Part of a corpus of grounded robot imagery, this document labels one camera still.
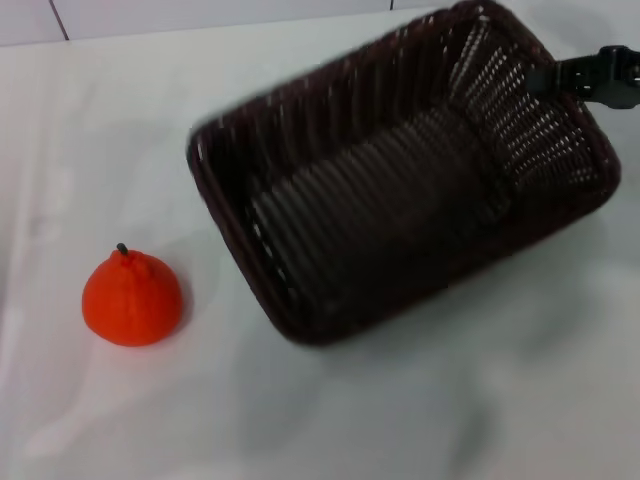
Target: toy orange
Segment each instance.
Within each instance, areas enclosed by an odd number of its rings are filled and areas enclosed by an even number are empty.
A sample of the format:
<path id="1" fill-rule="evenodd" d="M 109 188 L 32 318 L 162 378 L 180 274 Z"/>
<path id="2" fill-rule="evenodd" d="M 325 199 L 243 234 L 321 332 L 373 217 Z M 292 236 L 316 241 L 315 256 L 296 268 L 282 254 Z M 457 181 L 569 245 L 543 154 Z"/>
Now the toy orange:
<path id="1" fill-rule="evenodd" d="M 180 322 L 180 285 L 164 262 L 119 243 L 87 280 L 82 314 L 89 328 L 110 342 L 149 345 Z"/>

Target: white wall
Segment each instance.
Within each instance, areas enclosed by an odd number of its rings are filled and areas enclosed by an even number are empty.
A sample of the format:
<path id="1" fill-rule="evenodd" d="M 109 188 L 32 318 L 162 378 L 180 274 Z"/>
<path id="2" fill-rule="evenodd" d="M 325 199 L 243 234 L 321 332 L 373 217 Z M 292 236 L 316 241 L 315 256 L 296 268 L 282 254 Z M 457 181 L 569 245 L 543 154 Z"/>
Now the white wall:
<path id="1" fill-rule="evenodd" d="M 55 0 L 70 39 L 389 10 L 390 0 Z"/>
<path id="2" fill-rule="evenodd" d="M 64 40 L 47 0 L 0 0 L 0 45 Z"/>

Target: wicker basket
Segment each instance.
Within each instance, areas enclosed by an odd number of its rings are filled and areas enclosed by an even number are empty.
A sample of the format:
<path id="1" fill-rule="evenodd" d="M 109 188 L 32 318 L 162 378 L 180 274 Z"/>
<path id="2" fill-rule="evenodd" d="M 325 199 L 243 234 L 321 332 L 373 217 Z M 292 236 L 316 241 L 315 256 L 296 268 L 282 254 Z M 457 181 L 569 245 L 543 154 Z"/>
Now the wicker basket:
<path id="1" fill-rule="evenodd" d="M 525 90 L 552 61 L 508 10 L 463 2 L 195 130 L 198 189 L 274 325 L 333 342 L 602 205 L 606 137 Z"/>

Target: brown woven basket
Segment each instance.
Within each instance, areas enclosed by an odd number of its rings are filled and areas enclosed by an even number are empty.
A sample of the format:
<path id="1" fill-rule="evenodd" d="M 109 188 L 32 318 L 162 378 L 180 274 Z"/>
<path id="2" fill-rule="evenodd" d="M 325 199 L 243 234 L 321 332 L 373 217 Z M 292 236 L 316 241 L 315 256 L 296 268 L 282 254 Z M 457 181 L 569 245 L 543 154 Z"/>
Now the brown woven basket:
<path id="1" fill-rule="evenodd" d="M 525 90 L 552 61 L 468 1 L 199 127 L 189 166 L 274 325 L 333 342 L 602 205 L 606 137 L 582 103 Z"/>

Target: white table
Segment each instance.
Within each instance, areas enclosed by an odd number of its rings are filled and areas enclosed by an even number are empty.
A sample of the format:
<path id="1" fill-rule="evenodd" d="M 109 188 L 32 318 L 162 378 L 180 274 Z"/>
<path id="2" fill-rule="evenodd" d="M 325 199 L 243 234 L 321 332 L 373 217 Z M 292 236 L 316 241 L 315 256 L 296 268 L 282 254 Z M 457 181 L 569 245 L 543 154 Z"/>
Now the white table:
<path id="1" fill-rule="evenodd" d="M 515 7 L 558 56 L 640 46 L 549 5 Z M 593 108 L 624 163 L 600 212 L 327 350 L 275 332 L 198 196 L 194 122 L 419 13 L 0 50 L 0 478 L 638 478 L 640 110 Z M 118 242 L 190 285 L 158 345 L 82 321 Z"/>

